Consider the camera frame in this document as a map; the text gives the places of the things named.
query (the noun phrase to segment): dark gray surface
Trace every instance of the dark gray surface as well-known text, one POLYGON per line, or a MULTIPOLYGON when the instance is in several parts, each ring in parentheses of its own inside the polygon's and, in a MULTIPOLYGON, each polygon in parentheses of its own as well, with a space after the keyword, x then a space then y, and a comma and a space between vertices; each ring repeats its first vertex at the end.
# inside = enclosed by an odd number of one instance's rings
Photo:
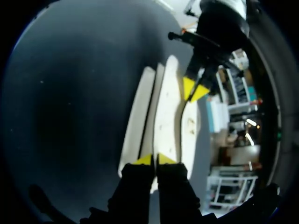
MULTIPOLYGON (((175 55, 184 71, 191 58, 169 31, 179 32, 177 22, 151 1, 62 0, 37 17, 12 53, 1 96, 5 157, 26 200, 35 183, 76 222, 91 206, 107 210, 143 68, 175 55)), ((199 105, 191 184, 202 197, 210 139, 205 100, 199 105)), ((157 222, 157 193, 150 211, 157 222)))

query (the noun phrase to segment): light fixture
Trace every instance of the light fixture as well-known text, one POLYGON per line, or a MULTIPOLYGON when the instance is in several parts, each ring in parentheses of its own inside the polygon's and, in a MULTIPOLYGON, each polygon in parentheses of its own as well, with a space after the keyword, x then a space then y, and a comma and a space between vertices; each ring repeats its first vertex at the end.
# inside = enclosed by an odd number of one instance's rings
POLYGON ((256 122, 254 122, 253 120, 251 120, 251 119, 247 119, 246 121, 247 121, 248 123, 250 123, 251 125, 256 126, 256 122))
POLYGON ((248 134, 248 133, 246 133, 246 138, 248 138, 248 140, 249 140, 249 142, 250 142, 250 144, 252 145, 252 146, 254 146, 254 142, 253 142, 253 140, 252 140, 252 138, 251 138, 251 136, 250 136, 250 134, 248 134))

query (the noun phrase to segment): gray tabletop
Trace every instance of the gray tabletop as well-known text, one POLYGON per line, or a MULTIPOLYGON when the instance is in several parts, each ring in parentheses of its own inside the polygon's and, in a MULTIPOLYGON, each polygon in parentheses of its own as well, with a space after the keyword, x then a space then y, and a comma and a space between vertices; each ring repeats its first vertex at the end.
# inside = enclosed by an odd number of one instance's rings
MULTIPOLYGON (((5 158, 28 205, 28 186, 40 185, 53 204, 78 222, 93 206, 107 210, 135 91, 145 66, 175 55, 185 71, 192 55, 169 41, 180 28, 152 1, 63 0, 30 24, 3 79, 1 130, 5 158)), ((206 102, 190 180, 205 195, 210 137, 206 102)), ((150 221, 158 221, 158 194, 150 221)))

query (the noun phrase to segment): white board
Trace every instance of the white board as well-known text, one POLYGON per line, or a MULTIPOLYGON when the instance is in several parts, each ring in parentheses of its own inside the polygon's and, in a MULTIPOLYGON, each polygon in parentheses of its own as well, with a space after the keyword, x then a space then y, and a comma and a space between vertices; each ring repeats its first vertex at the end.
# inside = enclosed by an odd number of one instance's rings
POLYGON ((146 116, 154 86, 155 74, 156 73, 152 68, 146 67, 141 76, 122 146, 121 159, 118 166, 118 175, 120 177, 124 166, 127 163, 133 163, 138 159, 146 116))
POLYGON ((162 153, 176 162, 181 159, 180 116, 184 108, 178 79, 178 60, 170 56, 165 66, 155 118, 154 153, 162 153))
POLYGON ((187 168, 187 179, 192 175, 196 151, 196 139, 200 130, 200 114, 197 102, 187 102, 182 115, 181 124, 181 162, 187 168))

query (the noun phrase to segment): white wall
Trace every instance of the white wall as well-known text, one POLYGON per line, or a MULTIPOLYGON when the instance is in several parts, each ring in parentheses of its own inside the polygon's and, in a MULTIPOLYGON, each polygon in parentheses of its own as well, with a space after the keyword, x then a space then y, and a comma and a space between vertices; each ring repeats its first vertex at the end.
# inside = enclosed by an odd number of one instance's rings
MULTIPOLYGON (((192 22, 195 22, 197 19, 192 16, 187 16, 184 14, 184 9, 186 5, 188 4, 189 0, 156 0, 165 2, 167 5, 171 6, 174 11, 174 16, 177 19, 178 23, 181 27, 186 26, 192 22)), ((196 0, 192 11, 199 15, 201 13, 200 7, 199 7, 200 0, 196 0)))

